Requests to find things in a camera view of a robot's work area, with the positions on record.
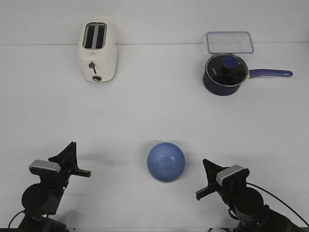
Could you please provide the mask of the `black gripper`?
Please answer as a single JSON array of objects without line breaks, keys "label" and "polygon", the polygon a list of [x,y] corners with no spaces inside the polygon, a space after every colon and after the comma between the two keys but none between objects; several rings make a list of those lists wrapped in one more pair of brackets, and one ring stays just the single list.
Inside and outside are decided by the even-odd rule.
[{"label": "black gripper", "polygon": [[203,197],[217,192],[226,205],[231,205],[232,183],[224,182],[224,185],[220,186],[216,181],[217,174],[227,169],[227,167],[219,166],[208,159],[203,159],[203,165],[207,176],[208,186],[196,192],[196,199],[199,201]]},{"label": "black gripper", "polygon": [[49,158],[48,161],[55,162],[62,168],[55,181],[55,193],[64,193],[69,184],[69,178],[72,175],[87,178],[91,176],[91,171],[78,168],[76,142],[71,142],[63,151]]}]

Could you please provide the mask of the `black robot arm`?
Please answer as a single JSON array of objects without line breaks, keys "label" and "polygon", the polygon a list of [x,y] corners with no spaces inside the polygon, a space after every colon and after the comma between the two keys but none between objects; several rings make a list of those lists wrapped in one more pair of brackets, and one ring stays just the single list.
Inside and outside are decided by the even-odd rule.
[{"label": "black robot arm", "polygon": [[18,228],[22,232],[67,232],[66,224],[49,216],[56,214],[72,175],[91,176],[90,171],[78,167],[76,143],[71,142],[48,160],[34,160],[28,169],[40,182],[29,186],[22,195],[24,218]]},{"label": "black robot arm", "polygon": [[219,166],[207,159],[203,160],[208,185],[196,192],[196,199],[217,192],[229,207],[229,215],[239,222],[235,232],[303,232],[304,229],[291,222],[286,216],[272,210],[264,203],[258,188],[271,195],[283,205],[281,199],[269,191],[248,183],[248,168],[239,165],[230,167]]}]

